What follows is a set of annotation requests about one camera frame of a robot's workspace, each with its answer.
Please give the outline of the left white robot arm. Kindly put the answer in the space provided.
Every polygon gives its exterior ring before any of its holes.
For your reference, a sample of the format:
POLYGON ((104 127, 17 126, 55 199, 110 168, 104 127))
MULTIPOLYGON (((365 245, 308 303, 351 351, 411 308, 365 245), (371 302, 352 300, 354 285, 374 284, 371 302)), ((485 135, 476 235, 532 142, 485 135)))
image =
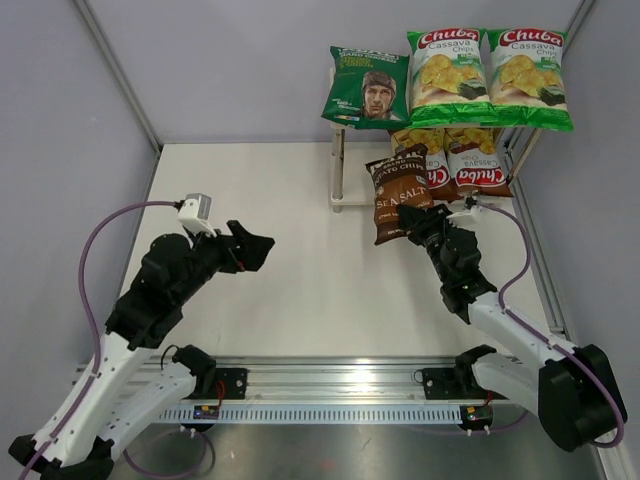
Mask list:
POLYGON ((115 303, 98 351, 72 392, 36 433, 16 437, 9 454, 43 479, 106 479, 127 446, 171 404, 215 388, 215 361, 193 345, 123 404, 129 379, 182 320, 183 306, 215 274, 256 272, 275 241, 239 222, 220 232, 157 237, 129 290, 115 303))

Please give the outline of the brown Chuba cassava chips bag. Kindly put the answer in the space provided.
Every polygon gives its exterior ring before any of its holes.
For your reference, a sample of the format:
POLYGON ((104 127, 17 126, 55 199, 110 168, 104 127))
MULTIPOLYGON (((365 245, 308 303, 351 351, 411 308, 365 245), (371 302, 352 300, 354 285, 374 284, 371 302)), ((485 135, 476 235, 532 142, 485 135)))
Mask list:
POLYGON ((512 196, 492 129, 448 128, 444 134, 444 150, 459 195, 512 196))

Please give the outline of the brown Kettle sea salt bag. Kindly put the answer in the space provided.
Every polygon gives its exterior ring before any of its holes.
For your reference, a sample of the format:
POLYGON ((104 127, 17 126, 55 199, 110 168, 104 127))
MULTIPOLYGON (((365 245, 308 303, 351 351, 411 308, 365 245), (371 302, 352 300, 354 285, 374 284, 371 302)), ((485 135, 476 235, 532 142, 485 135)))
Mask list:
POLYGON ((375 246, 405 235, 399 220, 400 205, 418 209, 433 206, 434 201, 427 181, 427 153, 427 148, 418 144, 405 148, 391 157, 365 164, 375 192, 375 246))

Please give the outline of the dark green Real chips bag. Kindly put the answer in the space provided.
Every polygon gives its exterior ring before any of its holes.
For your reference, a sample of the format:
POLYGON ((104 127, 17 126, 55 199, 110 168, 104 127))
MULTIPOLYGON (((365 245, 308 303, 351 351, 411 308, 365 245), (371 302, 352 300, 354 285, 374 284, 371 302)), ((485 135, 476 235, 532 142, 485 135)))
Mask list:
POLYGON ((334 73, 321 117, 357 130, 398 130, 410 123, 410 58, 332 46, 334 73))

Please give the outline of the green Chuba cassava chips bag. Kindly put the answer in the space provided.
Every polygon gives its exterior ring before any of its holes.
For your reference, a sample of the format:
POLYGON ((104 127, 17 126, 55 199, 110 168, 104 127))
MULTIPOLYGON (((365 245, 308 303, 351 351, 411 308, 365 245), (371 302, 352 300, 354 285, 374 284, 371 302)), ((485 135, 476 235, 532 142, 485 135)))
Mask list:
POLYGON ((567 34, 521 27, 489 30, 487 37, 493 124, 571 132, 562 72, 567 34))

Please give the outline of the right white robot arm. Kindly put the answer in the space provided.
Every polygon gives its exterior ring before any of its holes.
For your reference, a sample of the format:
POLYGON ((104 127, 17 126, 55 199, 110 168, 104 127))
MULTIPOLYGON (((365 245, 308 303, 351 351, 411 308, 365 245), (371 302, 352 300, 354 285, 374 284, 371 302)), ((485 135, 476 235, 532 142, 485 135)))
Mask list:
POLYGON ((518 272, 502 287, 481 272, 474 232, 457 224, 443 205, 398 208, 409 241, 423 248, 441 282, 450 313, 504 346, 504 356, 488 345, 460 354, 454 384, 466 396, 482 390, 505 397, 534 414, 553 443, 572 452, 586 444, 612 449, 622 443, 628 414, 606 353, 579 347, 521 315, 506 292, 523 277, 518 272))

